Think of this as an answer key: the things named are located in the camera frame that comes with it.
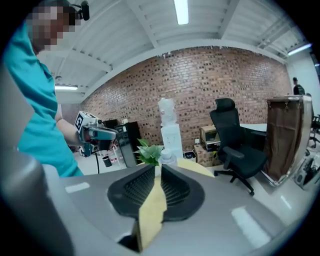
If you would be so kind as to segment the open carton with appliance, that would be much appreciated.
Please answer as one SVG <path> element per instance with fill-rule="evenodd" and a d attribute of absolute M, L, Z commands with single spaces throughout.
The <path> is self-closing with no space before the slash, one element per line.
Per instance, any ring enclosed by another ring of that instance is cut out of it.
<path fill-rule="evenodd" d="M 200 127 L 200 139 L 208 152 L 219 150 L 221 141 L 214 125 Z"/>

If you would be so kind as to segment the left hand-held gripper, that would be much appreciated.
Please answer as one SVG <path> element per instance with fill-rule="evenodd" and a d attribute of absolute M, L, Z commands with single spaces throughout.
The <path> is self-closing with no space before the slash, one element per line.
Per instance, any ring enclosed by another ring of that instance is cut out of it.
<path fill-rule="evenodd" d="M 89 157 L 98 151 L 107 151 L 117 138 L 118 132 L 116 130 L 105 127 L 100 128 L 99 125 L 100 120 L 96 116 L 88 112 L 79 111 L 74 127 L 78 131 L 79 139 L 82 143 L 79 151 L 81 156 Z M 85 142 L 84 140 L 84 129 L 89 130 L 90 142 Z"/>

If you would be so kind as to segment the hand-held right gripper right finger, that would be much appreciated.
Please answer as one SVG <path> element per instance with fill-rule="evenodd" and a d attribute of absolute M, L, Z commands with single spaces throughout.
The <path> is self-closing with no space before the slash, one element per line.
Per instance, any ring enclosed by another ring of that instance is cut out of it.
<path fill-rule="evenodd" d="M 165 222 L 143 256 L 271 255 L 270 242 L 285 224 L 238 186 L 174 167 L 204 190 L 202 206 L 188 219 Z"/>

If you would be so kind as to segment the white water dispenser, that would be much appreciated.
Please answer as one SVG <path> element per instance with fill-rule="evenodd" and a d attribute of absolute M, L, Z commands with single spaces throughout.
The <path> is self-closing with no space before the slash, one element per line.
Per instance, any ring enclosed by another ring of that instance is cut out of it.
<path fill-rule="evenodd" d="M 164 148 L 170 150 L 177 158 L 183 158 L 182 138 L 179 125 L 177 123 L 167 125 L 160 130 Z"/>

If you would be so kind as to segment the person's left forearm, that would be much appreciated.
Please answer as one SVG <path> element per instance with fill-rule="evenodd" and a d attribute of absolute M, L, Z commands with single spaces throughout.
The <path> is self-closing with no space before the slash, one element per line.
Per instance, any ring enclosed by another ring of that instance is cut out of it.
<path fill-rule="evenodd" d="M 82 142 L 80 141 L 79 133 L 72 124 L 70 124 L 63 118 L 61 118 L 56 121 L 56 126 L 60 130 L 60 132 L 63 134 L 63 137 L 69 146 L 82 145 Z"/>

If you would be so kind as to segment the black equipment stand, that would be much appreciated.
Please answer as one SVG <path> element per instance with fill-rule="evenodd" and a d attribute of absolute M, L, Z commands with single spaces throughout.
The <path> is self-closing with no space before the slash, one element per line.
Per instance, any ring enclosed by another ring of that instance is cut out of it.
<path fill-rule="evenodd" d="M 294 181 L 304 191 L 313 190 L 320 185 L 320 151 L 304 158 Z"/>

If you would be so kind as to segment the black high-back office chair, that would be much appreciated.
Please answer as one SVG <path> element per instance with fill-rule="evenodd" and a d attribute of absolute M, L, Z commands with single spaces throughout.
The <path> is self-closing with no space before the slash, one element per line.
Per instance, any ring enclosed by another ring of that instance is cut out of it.
<path fill-rule="evenodd" d="M 217 156 L 224 170 L 214 170 L 213 175 L 231 176 L 231 183 L 238 179 L 249 189 L 249 195 L 254 196 L 254 189 L 248 179 L 263 169 L 267 155 L 245 144 L 245 134 L 235 102 L 231 98 L 218 98 L 215 103 L 216 109 L 210 112 L 210 118 L 220 138 Z"/>

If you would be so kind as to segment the black glass-door fridge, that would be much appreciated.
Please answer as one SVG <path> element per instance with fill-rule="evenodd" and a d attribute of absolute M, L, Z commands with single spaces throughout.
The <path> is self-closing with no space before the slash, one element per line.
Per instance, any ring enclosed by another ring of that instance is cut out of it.
<path fill-rule="evenodd" d="M 138 122 L 128 122 L 115 126 L 118 132 L 117 141 L 127 167 L 134 167 L 142 161 L 137 159 L 138 146 L 140 146 L 139 139 L 141 139 Z"/>

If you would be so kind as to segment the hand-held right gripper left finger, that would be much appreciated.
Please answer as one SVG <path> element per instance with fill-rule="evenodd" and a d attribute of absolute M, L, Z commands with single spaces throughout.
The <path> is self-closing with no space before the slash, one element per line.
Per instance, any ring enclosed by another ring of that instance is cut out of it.
<path fill-rule="evenodd" d="M 154 165 L 60 181 L 76 208 L 103 235 L 133 252 L 142 252 L 139 209 L 154 187 Z"/>

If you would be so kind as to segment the white side table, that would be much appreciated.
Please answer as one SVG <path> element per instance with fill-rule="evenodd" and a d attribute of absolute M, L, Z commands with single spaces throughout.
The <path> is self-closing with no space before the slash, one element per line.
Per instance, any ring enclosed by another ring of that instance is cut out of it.
<path fill-rule="evenodd" d="M 121 150 L 120 150 L 119 147 L 113 146 L 113 147 L 112 147 L 111 149 L 109 149 L 109 150 L 100 150 L 100 151 L 98 151 L 97 156 L 98 156 L 98 158 L 101 159 L 102 162 L 103 162 L 103 157 L 105 157 L 105 156 L 108 156 L 108 157 L 109 157 L 109 153 L 111 153 L 111 152 L 113 152 L 113 153 L 116 154 L 116 156 L 117 156 L 117 163 L 114 163 L 114 164 L 112 164 L 112 166 L 107 167 L 107 168 L 113 168 L 113 167 L 115 167 L 117 170 L 118 170 L 118 169 L 122 169 L 122 168 L 125 166 L 125 164 L 124 164 L 124 159 L 123 159 L 123 156 L 122 156 L 122 153 L 121 153 Z"/>

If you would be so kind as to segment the large clear dispenser jug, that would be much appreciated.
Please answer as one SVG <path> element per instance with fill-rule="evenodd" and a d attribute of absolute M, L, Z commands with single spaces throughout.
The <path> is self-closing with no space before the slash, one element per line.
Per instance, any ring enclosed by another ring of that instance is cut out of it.
<path fill-rule="evenodd" d="M 161 98 L 158 102 L 161 127 L 174 125 L 177 122 L 177 115 L 175 111 L 175 103 L 172 98 Z"/>

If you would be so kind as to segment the printed cardboard carton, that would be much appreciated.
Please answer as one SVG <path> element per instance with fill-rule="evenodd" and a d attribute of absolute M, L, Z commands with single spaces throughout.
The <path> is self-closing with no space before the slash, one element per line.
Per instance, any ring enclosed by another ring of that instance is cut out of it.
<path fill-rule="evenodd" d="M 203 167 L 214 167 L 223 164 L 218 158 L 217 151 L 208 152 L 206 148 L 200 144 L 194 145 L 193 151 L 196 155 L 196 162 Z"/>

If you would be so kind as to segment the brown curtained cart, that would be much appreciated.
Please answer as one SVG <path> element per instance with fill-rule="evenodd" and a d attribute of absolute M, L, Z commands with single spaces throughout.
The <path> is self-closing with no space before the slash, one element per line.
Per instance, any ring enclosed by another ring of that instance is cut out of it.
<path fill-rule="evenodd" d="M 302 166 L 312 124 L 312 97 L 287 95 L 266 100 L 267 123 L 262 173 L 273 187 L 280 186 Z"/>

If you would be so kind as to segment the round wooden table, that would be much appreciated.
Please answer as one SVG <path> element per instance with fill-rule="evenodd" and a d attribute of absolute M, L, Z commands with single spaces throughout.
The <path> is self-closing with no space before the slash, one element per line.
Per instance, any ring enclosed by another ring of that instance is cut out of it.
<path fill-rule="evenodd" d="M 165 193 L 161 187 L 161 167 L 155 168 L 154 185 L 139 208 L 135 224 L 138 250 L 146 249 L 162 229 L 163 215 L 167 210 Z"/>

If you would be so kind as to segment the white desk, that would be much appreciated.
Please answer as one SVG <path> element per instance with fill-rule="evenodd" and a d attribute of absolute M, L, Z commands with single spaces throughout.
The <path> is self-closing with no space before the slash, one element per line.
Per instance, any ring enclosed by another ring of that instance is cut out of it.
<path fill-rule="evenodd" d="M 257 123 L 257 124 L 245 124 L 241 123 L 240 126 L 244 129 L 250 130 L 251 133 L 266 136 L 267 135 L 267 124 L 266 123 Z"/>

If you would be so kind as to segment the person's teal shirt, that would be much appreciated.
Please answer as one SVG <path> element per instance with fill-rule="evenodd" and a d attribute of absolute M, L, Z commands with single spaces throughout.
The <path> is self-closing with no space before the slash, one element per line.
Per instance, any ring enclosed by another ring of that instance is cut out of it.
<path fill-rule="evenodd" d="M 58 102 L 48 68 L 36 57 L 28 30 L 22 23 L 3 52 L 3 62 L 34 114 L 26 125 L 17 148 L 41 164 L 56 168 L 61 177 L 82 176 L 82 172 L 58 129 Z"/>

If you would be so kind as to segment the potted green plant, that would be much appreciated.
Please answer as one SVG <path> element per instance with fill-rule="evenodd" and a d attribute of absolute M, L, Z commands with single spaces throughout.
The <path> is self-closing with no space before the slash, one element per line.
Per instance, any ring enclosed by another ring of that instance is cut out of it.
<path fill-rule="evenodd" d="M 152 164 L 159 166 L 159 159 L 161 152 L 164 149 L 163 145 L 149 145 L 146 139 L 137 139 L 140 146 L 137 146 L 138 150 L 134 153 L 136 154 L 136 159 L 142 161 L 144 164 Z"/>

